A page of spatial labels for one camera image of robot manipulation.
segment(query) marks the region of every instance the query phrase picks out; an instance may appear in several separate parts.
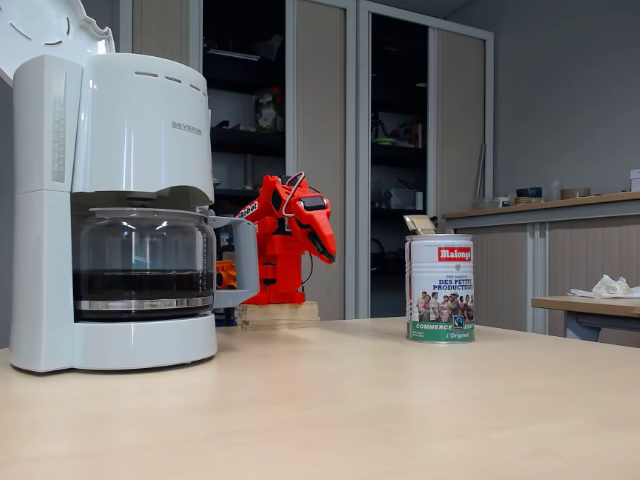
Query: brand logo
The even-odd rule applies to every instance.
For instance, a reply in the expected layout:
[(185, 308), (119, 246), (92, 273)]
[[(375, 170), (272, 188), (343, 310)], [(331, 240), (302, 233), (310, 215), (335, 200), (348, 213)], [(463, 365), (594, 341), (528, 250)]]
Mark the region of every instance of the brand logo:
[(470, 262), (471, 247), (438, 247), (439, 262)]
[(242, 210), (240, 210), (240, 213), (238, 213), (238, 215), (236, 215), (236, 217), (237, 218), (245, 218), (247, 215), (251, 215), (257, 209), (258, 209), (258, 202), (253, 202), (251, 205), (247, 205)]
[(202, 130), (186, 123), (171, 122), (171, 126), (176, 130), (184, 130), (185, 132), (195, 133), (202, 136)]

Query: carafe handle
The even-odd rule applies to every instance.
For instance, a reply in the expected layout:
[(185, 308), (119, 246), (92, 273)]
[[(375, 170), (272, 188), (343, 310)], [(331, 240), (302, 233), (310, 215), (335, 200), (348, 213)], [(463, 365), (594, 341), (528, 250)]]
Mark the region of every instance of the carafe handle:
[(208, 223), (214, 230), (226, 225), (233, 227), (238, 288), (237, 290), (217, 290), (217, 282), (214, 282), (213, 308), (235, 307), (260, 290), (257, 228), (253, 223), (242, 218), (216, 217), (211, 210), (208, 214)]

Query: cable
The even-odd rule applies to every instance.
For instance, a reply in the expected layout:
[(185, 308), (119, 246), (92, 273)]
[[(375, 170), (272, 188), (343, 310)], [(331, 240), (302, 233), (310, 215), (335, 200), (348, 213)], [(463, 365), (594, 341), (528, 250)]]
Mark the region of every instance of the cable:
[(309, 276), (307, 277), (307, 279), (304, 282), (302, 282), (302, 285), (300, 285), (300, 287), (304, 287), (304, 284), (307, 283), (311, 278), (311, 275), (313, 275), (313, 255), (311, 255), (310, 252), (307, 252), (307, 253), (309, 254), (309, 260), (311, 260), (311, 271), (309, 272)]
[(304, 177), (306, 177), (304, 172), (298, 172), (296, 173), (293, 177), (291, 177), (289, 180), (287, 180), (287, 183), (285, 183), (285, 186), (289, 185), (289, 182), (291, 180), (293, 180), (294, 178), (300, 177), (298, 179), (298, 182), (295, 184), (295, 186), (293, 187), (293, 189), (291, 189), (291, 193), (289, 193), (289, 196), (287, 197), (287, 199), (284, 201), (284, 205), (282, 206), (282, 216), (283, 217), (293, 217), (293, 213), (287, 213), (287, 205), (289, 205), (289, 200), (291, 200), (293, 198), (294, 193), (296, 193), (296, 190), (298, 189), (298, 187), (300, 186), (300, 184), (302, 183), (302, 181), (304, 180)]

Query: orange part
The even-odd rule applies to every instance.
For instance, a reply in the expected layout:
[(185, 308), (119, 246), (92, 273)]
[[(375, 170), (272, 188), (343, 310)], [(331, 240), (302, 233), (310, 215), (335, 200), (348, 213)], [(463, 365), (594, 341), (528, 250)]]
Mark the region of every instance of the orange part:
[(231, 260), (216, 262), (216, 288), (220, 290), (236, 289), (236, 266)]

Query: ceiling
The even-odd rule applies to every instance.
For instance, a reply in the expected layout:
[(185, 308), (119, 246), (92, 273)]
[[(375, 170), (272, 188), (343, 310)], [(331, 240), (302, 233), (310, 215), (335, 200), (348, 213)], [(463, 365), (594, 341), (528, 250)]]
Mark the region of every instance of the ceiling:
[(422, 13), (431, 17), (445, 18), (460, 7), (474, 0), (373, 0), (391, 7)]

